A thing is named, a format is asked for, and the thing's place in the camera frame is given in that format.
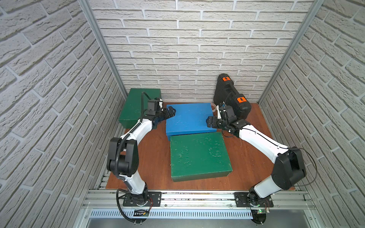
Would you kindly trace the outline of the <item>blue shoebox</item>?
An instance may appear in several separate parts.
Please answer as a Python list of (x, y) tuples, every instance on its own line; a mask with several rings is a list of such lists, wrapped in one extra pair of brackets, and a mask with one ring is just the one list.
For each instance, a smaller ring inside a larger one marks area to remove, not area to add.
[(206, 120), (213, 116), (210, 103), (172, 104), (175, 116), (166, 120), (168, 140), (176, 135), (212, 133), (217, 130), (207, 126)]

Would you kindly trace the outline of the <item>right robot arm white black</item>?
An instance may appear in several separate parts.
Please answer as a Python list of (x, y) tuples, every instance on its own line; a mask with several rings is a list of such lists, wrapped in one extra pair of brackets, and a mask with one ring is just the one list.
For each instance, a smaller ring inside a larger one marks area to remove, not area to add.
[(218, 106), (218, 115), (208, 117), (206, 123), (210, 128), (227, 131), (248, 142), (274, 164), (271, 175), (250, 188), (247, 200), (251, 206), (260, 206), (270, 195), (288, 190), (306, 177), (304, 159), (299, 148), (290, 148), (266, 136), (245, 119), (238, 118), (231, 106)]

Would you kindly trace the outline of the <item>green shoebox front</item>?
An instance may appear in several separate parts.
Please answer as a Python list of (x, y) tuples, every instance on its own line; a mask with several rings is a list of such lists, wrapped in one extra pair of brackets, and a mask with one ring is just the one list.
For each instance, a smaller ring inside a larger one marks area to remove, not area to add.
[(219, 132), (171, 136), (170, 151), (174, 182), (226, 177), (232, 172)]

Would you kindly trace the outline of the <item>green shoebox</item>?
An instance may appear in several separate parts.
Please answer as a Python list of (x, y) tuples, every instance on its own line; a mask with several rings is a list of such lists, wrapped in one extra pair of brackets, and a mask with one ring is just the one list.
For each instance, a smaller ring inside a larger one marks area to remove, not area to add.
[(174, 182), (226, 177), (232, 172), (219, 132), (171, 136), (170, 151)]
[(156, 97), (161, 98), (160, 89), (131, 88), (127, 100), (123, 105), (122, 111), (119, 115), (119, 122), (125, 129), (131, 129), (140, 119), (141, 94), (143, 92), (146, 92), (151, 99)]

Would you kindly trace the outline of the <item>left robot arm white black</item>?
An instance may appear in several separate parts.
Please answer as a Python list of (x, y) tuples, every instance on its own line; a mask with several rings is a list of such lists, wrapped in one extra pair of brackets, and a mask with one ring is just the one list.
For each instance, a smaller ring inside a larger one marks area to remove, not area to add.
[(137, 123), (121, 137), (110, 140), (106, 168), (125, 183), (127, 196), (138, 206), (149, 202), (147, 184), (138, 172), (138, 145), (150, 131), (175, 114), (172, 106), (163, 107), (160, 98), (149, 99), (146, 109), (141, 101), (141, 115)]

